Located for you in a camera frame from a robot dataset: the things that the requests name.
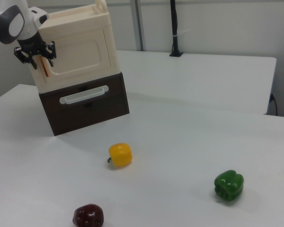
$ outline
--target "white table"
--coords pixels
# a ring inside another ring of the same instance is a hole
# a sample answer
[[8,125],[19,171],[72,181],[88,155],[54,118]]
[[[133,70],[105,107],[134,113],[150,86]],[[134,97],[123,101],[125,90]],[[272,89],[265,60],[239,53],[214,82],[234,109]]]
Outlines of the white table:
[[[284,118],[128,99],[131,113],[53,136],[34,86],[0,97],[0,227],[73,227],[102,207],[104,227],[284,227]],[[108,148],[128,143],[129,166]],[[245,178],[235,202],[213,181]]]
[[275,58],[118,51],[127,92],[144,99],[265,114]]

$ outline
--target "drawer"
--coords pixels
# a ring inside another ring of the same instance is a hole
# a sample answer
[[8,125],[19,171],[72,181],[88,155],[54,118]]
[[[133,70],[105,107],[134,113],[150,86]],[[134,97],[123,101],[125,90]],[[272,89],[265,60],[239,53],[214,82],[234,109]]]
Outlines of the drawer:
[[[73,96],[103,86],[107,86],[108,90],[96,97],[71,104],[61,103],[62,97]],[[54,135],[129,113],[122,73],[39,94],[39,96]]]

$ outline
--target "cabinet handle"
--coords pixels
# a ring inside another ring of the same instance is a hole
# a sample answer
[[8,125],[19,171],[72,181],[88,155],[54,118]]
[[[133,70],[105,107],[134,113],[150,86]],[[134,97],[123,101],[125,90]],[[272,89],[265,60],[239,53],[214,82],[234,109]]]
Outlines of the cabinet handle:
[[77,103],[80,101],[84,101],[90,98],[95,98],[98,96],[102,96],[105,94],[105,92],[107,92],[109,90],[108,86],[101,86],[101,87],[97,87],[97,88],[93,88],[87,91],[82,91],[70,96],[65,96],[60,98],[60,103],[61,104],[73,104],[73,103]]

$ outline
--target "black cable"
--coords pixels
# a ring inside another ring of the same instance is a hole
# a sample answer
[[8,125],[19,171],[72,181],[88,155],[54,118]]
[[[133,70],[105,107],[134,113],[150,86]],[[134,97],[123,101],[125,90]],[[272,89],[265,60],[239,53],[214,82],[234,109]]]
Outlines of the black cable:
[[275,100],[275,97],[273,97],[273,100],[275,102],[275,115],[278,116],[278,107],[276,105],[276,100]]
[[275,115],[278,116],[278,106],[276,105],[276,100],[275,100],[274,94],[270,94],[269,103],[271,103],[271,101],[275,102]]

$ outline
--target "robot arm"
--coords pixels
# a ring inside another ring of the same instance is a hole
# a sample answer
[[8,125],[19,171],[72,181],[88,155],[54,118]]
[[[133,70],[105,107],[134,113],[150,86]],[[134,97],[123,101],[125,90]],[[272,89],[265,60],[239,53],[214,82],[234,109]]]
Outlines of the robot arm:
[[56,58],[55,44],[46,44],[40,36],[39,27],[49,18],[48,13],[37,7],[28,8],[26,0],[0,0],[0,43],[10,44],[17,40],[20,47],[14,54],[22,63],[37,65],[34,55],[49,60]]

